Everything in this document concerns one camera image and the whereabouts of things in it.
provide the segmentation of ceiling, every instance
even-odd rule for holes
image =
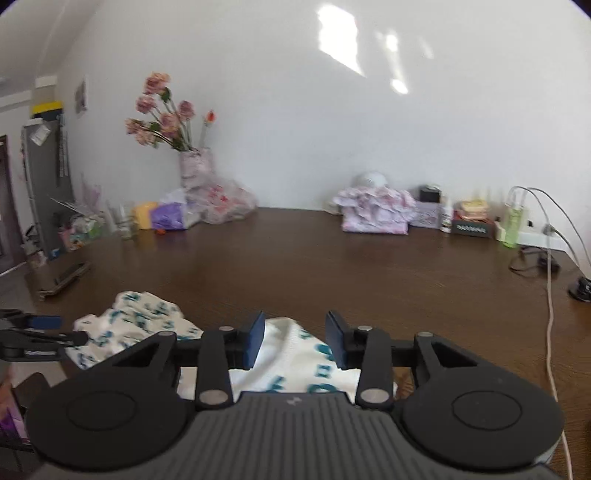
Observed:
[[[0,16],[0,97],[30,90],[37,77],[54,75],[74,40],[103,0],[16,0]],[[43,46],[66,6],[38,67]]]

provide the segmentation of white towel with blue pattern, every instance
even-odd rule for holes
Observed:
[[[72,361],[82,369],[123,351],[162,330],[173,330],[179,340],[201,337],[203,331],[183,317],[172,303],[150,293],[126,291],[117,295],[112,309],[97,317],[88,315],[74,323],[85,330],[85,346],[67,349]],[[178,394],[194,398],[197,368],[181,369]],[[306,332],[289,318],[265,323],[265,336],[249,371],[230,370],[234,398],[243,391],[285,393],[344,391],[353,401],[359,370],[339,370],[328,345]]]

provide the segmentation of pink patterned fabric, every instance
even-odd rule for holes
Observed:
[[[343,231],[408,234],[416,201],[406,190],[351,187],[333,199],[343,211]]]

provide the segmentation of small bottle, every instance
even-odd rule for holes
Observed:
[[[453,220],[453,206],[452,201],[449,197],[441,199],[441,226],[439,229],[444,233],[452,232],[452,220]]]
[[[513,205],[506,204],[505,207],[505,221],[503,222],[505,240],[503,241],[503,245],[509,248],[515,248],[523,218],[523,207],[517,205],[515,202],[513,202]]]

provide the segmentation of floor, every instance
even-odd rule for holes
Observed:
[[[29,266],[24,264],[0,276],[0,309],[35,313],[35,305],[25,281],[25,275],[29,272]]]

